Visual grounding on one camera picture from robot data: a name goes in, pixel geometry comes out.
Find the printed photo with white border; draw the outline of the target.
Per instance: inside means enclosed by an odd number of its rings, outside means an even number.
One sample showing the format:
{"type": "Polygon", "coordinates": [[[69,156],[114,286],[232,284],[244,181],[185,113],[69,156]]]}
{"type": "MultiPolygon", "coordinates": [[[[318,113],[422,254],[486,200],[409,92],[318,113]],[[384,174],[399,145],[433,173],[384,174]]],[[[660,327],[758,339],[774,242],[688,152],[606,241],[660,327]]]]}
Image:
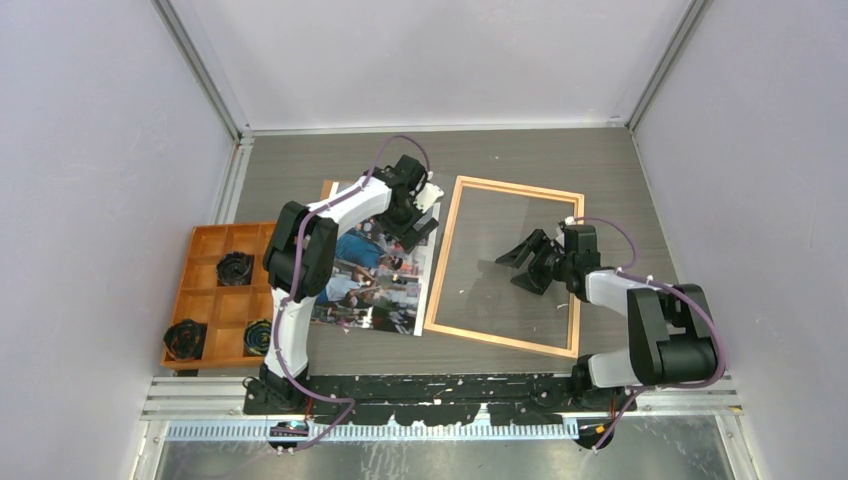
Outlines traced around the printed photo with white border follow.
{"type": "Polygon", "coordinates": [[[360,221],[336,245],[332,274],[310,320],[345,329],[420,336],[435,260],[440,205],[413,226],[424,236],[405,250],[375,217],[360,221]]]}

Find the clear plastic sheet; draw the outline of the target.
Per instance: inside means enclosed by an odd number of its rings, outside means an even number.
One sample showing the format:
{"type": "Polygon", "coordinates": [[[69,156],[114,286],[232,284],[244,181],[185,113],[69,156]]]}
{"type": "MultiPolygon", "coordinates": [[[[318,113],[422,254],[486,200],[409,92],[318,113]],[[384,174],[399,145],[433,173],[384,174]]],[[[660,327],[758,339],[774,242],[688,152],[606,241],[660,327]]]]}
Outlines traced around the clear plastic sheet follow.
{"type": "Polygon", "coordinates": [[[446,192],[423,332],[546,356],[576,357],[581,303],[559,266],[557,225],[585,194],[550,156],[435,150],[446,192]]]}

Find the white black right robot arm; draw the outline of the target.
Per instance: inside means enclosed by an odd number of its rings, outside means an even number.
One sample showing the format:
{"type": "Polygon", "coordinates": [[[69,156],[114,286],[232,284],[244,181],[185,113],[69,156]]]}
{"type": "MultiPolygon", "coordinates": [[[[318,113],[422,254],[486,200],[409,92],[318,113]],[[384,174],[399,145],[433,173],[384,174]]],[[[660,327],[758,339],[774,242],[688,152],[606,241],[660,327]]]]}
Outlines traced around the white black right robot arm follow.
{"type": "Polygon", "coordinates": [[[544,406],[560,397],[591,411],[625,393],[652,387],[700,388],[725,374],[723,350],[703,289],[604,265],[592,225],[566,219],[555,237],[536,229],[495,262],[516,269],[512,284],[530,293],[541,295],[558,282],[581,302],[626,320],[626,347],[580,357],[562,389],[535,394],[544,406]]]}

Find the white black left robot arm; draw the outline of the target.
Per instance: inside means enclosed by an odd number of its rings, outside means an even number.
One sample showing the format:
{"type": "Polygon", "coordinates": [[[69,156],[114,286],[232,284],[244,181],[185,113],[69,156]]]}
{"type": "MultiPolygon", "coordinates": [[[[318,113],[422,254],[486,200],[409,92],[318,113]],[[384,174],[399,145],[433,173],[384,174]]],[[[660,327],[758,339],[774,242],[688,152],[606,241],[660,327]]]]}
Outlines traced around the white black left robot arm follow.
{"type": "Polygon", "coordinates": [[[402,265],[389,250],[357,233],[357,226],[372,221],[403,253],[414,252],[438,227],[433,208],[444,192],[431,178],[427,161],[403,155],[393,165],[371,167],[324,200],[290,201],[282,207],[262,259],[273,313],[270,345],[258,374],[280,412],[293,414],[305,405],[311,316],[330,297],[336,261],[367,270],[402,265]]]}

